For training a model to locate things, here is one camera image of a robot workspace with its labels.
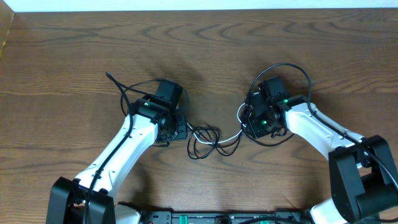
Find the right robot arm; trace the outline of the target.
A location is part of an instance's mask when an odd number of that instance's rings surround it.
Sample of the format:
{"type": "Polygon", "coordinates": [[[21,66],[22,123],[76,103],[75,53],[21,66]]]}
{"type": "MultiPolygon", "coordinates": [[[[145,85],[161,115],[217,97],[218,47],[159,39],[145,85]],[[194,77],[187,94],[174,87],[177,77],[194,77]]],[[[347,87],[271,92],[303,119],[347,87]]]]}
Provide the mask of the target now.
{"type": "Polygon", "coordinates": [[[397,169],[387,141],[366,138],[326,115],[303,96],[290,96],[274,77],[249,90],[242,115],[253,142],[288,131],[312,145],[327,161],[331,198],[309,210],[312,223],[382,223],[379,214],[397,206],[397,169]]]}

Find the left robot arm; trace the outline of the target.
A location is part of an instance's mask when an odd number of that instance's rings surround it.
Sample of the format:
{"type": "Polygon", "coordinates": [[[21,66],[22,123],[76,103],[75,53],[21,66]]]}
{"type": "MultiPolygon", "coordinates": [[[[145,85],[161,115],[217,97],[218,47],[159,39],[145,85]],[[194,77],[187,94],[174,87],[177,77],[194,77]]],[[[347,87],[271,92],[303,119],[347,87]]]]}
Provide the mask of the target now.
{"type": "Polygon", "coordinates": [[[175,82],[160,80],[154,94],[128,103],[121,129],[103,152],[74,179],[60,177],[53,184],[46,222],[139,223],[139,211],[114,200],[146,149],[187,138],[184,109],[178,106],[185,92],[175,82]]]}

